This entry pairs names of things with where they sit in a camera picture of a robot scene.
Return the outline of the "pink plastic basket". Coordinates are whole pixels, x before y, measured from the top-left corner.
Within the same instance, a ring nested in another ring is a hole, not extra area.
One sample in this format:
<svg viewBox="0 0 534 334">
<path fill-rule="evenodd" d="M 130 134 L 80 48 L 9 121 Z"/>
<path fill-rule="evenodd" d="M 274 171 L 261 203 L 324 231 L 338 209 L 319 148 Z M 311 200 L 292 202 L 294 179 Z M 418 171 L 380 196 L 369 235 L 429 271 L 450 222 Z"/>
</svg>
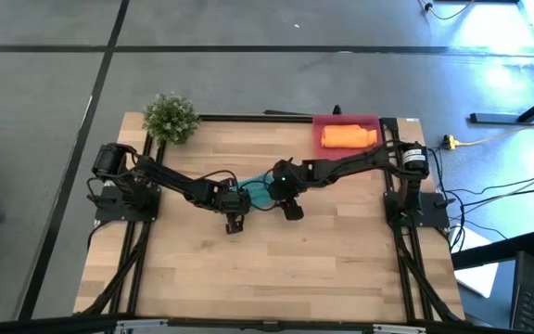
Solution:
<svg viewBox="0 0 534 334">
<path fill-rule="evenodd" d="M 368 148 L 323 148 L 321 146 L 322 130 L 326 125 L 358 124 L 367 130 L 376 130 L 378 141 Z M 339 160 L 351 155 L 364 153 L 380 146 L 384 140 L 381 135 L 379 120 L 373 115 L 320 115 L 312 120 L 313 157 L 315 159 Z"/>
</svg>

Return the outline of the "white paper sheet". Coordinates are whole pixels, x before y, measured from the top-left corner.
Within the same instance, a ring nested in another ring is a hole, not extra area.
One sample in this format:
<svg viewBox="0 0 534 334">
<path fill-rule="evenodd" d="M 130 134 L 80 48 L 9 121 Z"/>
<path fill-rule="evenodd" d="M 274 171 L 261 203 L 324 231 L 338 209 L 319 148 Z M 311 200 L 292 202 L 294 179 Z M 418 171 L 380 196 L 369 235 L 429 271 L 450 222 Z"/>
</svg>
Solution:
<svg viewBox="0 0 534 334">
<path fill-rule="evenodd" d="M 451 248 L 451 254 L 486 246 L 491 243 L 490 240 L 467 227 L 464 228 L 459 238 L 457 238 L 457 234 L 458 232 L 451 233 L 451 243 L 454 244 Z M 498 266 L 497 263 L 490 263 L 478 267 L 459 269 L 455 271 L 455 277 L 459 284 L 471 289 L 479 296 L 488 298 L 493 288 Z"/>
</svg>

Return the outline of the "teal microfiber towel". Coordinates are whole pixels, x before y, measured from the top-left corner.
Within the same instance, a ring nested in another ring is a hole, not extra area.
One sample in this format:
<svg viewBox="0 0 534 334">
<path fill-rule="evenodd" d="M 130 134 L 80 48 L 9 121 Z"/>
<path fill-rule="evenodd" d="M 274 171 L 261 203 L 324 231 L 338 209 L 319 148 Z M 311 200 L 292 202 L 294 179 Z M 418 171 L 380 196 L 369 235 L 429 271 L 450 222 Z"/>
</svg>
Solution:
<svg viewBox="0 0 534 334">
<path fill-rule="evenodd" d="M 238 186 L 248 191 L 251 204 L 255 209 L 269 209 L 274 205 L 274 200 L 268 192 L 268 185 L 273 181 L 270 173 L 261 174 L 238 182 Z"/>
</svg>

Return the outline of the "black desk foot beam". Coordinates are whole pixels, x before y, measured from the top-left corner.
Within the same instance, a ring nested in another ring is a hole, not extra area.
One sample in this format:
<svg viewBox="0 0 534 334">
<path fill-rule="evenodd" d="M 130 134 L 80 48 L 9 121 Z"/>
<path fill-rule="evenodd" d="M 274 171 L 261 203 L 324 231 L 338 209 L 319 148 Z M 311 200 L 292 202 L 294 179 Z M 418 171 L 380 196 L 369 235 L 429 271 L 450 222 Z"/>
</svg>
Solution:
<svg viewBox="0 0 534 334">
<path fill-rule="evenodd" d="M 460 250 L 451 255 L 455 271 L 513 259 L 520 251 L 534 255 L 534 232 L 488 245 Z"/>
</svg>

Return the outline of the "black desk leg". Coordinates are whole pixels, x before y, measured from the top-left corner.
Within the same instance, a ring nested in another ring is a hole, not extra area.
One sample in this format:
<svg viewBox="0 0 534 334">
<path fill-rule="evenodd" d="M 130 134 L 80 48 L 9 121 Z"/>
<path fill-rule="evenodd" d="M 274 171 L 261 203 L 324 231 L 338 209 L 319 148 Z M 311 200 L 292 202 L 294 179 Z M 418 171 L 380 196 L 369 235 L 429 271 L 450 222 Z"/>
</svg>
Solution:
<svg viewBox="0 0 534 334">
<path fill-rule="evenodd" d="M 476 124 L 534 125 L 534 106 L 522 114 L 471 113 L 469 120 Z"/>
</svg>

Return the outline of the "orange microfiber towel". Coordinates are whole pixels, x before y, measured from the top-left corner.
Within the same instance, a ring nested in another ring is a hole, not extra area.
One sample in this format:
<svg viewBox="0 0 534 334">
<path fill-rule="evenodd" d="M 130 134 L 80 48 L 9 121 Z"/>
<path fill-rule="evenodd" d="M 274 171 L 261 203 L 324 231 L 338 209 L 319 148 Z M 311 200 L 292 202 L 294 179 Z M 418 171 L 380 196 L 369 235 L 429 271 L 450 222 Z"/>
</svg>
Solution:
<svg viewBox="0 0 534 334">
<path fill-rule="evenodd" d="M 367 130 L 358 124 L 326 125 L 321 135 L 323 148 L 368 148 L 377 141 L 376 130 Z"/>
</svg>

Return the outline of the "green potted plant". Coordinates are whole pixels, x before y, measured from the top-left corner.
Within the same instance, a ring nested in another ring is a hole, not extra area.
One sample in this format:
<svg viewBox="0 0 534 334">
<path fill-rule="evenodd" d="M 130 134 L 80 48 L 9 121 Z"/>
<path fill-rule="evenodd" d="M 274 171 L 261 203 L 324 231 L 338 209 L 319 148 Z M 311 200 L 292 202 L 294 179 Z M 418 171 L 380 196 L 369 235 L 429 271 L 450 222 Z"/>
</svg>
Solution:
<svg viewBox="0 0 534 334">
<path fill-rule="evenodd" d="M 144 106 L 143 128 L 158 141 L 183 145 L 196 132 L 200 117 L 186 97 L 157 94 Z"/>
</svg>

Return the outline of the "black frame bar silver brackets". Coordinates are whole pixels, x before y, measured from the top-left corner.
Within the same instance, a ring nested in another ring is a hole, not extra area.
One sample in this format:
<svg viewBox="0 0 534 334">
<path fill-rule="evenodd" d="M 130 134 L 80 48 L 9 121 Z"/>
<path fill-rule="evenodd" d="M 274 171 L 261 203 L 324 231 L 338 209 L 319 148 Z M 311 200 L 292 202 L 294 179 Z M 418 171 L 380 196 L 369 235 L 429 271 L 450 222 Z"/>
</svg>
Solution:
<svg viewBox="0 0 534 334">
<path fill-rule="evenodd" d="M 407 323 L 227 320 L 138 317 L 127 314 L 71 315 L 0 322 L 0 334 L 96 334 L 137 328 L 234 328 L 276 333 L 284 330 L 359 331 L 364 334 L 534 334 L 534 328 L 489 328 L 467 322 L 414 320 Z"/>
</svg>

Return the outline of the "black aluminium frame rail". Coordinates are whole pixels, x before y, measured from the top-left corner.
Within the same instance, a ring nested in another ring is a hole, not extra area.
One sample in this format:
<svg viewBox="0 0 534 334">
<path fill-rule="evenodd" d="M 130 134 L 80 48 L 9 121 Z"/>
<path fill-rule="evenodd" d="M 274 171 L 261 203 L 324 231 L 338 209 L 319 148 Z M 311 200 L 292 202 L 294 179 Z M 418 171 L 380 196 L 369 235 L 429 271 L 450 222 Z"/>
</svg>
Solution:
<svg viewBox="0 0 534 334">
<path fill-rule="evenodd" d="M 147 135 L 143 152 L 140 155 L 149 156 L 152 144 L 153 137 L 151 135 Z M 114 186 L 114 184 L 110 181 L 103 183 L 105 184 L 103 188 L 105 186 Z M 148 188 L 156 187 L 159 186 L 156 184 L 150 184 L 148 186 Z M 101 193 L 99 195 L 91 193 L 88 195 L 88 199 L 92 200 L 94 204 L 96 204 L 96 200 L 100 195 Z M 100 229 L 104 225 L 112 222 L 98 221 L 98 225 L 95 228 Z M 117 272 L 107 284 L 105 289 L 101 292 L 101 294 L 96 297 L 95 301 L 82 311 L 84 315 L 100 315 L 105 309 L 108 309 L 108 312 L 111 315 L 116 314 L 120 307 L 123 283 L 128 274 L 132 274 L 133 277 L 127 299 L 126 312 L 130 315 L 135 313 L 139 288 L 143 275 L 146 247 L 153 222 L 125 222 L 127 225 L 125 228 Z"/>
<path fill-rule="evenodd" d="M 265 115 L 265 114 L 200 114 L 203 122 L 289 122 L 312 123 L 311 115 Z"/>
<path fill-rule="evenodd" d="M 399 122 L 396 119 L 382 118 L 379 124 L 384 142 L 389 140 L 402 141 L 400 138 Z M 387 172 L 384 172 L 384 176 L 386 192 L 401 193 L 404 182 Z M 411 280 L 414 279 L 419 289 L 420 305 L 425 320 L 460 322 L 461 318 L 440 298 L 426 277 L 426 269 L 418 235 L 418 229 L 420 227 L 388 226 L 391 229 L 396 247 L 400 292 L 406 320 L 412 322 L 417 319 L 411 286 Z M 443 238 L 447 236 L 445 232 L 446 227 L 431 228 L 437 230 Z"/>
</svg>

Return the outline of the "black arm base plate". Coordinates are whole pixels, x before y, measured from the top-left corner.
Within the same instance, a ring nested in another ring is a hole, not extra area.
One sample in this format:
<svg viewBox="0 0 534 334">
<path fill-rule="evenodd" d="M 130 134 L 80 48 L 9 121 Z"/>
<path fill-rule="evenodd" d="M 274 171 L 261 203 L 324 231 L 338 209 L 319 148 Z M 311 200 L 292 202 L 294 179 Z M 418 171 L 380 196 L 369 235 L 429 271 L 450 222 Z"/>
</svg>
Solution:
<svg viewBox="0 0 534 334">
<path fill-rule="evenodd" d="M 438 227 L 449 226 L 445 199 L 439 193 L 420 192 L 417 197 L 419 207 L 409 207 L 398 192 L 383 195 L 388 224 L 400 227 Z"/>
<path fill-rule="evenodd" d="M 161 189 L 148 188 L 143 208 L 130 205 L 116 186 L 105 186 L 96 200 L 95 219 L 100 222 L 153 222 L 158 217 Z"/>
</svg>

